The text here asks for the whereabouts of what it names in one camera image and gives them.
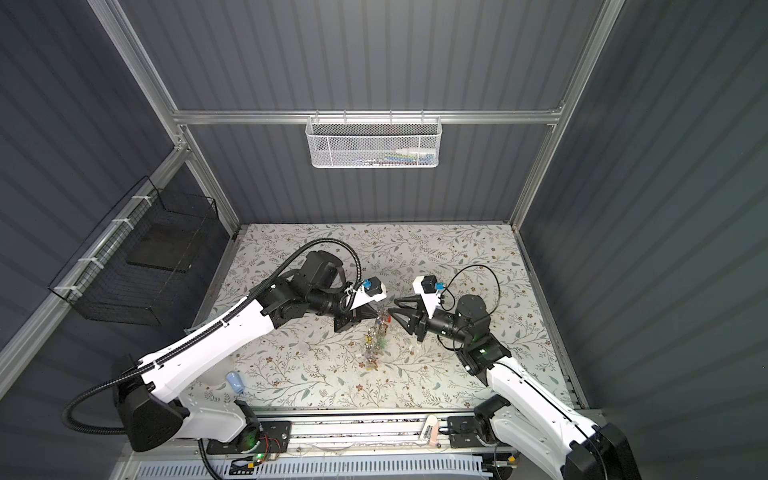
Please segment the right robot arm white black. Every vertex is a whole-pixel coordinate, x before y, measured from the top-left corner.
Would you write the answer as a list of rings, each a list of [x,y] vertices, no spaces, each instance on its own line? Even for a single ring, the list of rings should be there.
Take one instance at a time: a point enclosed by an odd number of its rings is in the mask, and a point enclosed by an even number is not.
[[[388,313],[419,341],[429,333],[452,341],[464,370],[491,389],[474,409],[482,441],[516,448],[552,479],[640,478],[625,434],[568,407],[529,374],[491,333],[480,297],[460,297],[452,312],[427,295],[401,297]]]

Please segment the large keyring with keys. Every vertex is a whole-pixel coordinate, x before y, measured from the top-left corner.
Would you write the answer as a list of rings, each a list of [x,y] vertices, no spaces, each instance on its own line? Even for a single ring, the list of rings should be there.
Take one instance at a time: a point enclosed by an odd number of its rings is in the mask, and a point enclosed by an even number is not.
[[[386,335],[391,324],[390,315],[380,310],[364,336],[362,364],[368,371],[378,368],[379,357],[386,347]]]

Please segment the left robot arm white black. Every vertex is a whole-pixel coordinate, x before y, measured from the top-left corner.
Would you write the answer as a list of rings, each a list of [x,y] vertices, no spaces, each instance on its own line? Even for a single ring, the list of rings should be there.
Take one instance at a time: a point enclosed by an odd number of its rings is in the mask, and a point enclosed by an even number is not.
[[[376,303],[387,296],[377,277],[349,281],[335,255],[309,251],[303,264],[282,264],[224,314],[181,340],[138,361],[116,364],[113,379],[76,396],[63,410],[63,424],[90,435],[124,435],[136,452],[146,452],[170,440],[208,440],[233,444],[244,453],[267,450],[269,436],[243,401],[218,404],[184,400],[183,391],[201,375],[246,344],[306,314],[333,320],[343,332],[373,319]],[[75,409],[108,391],[120,426],[98,426],[76,419]]]

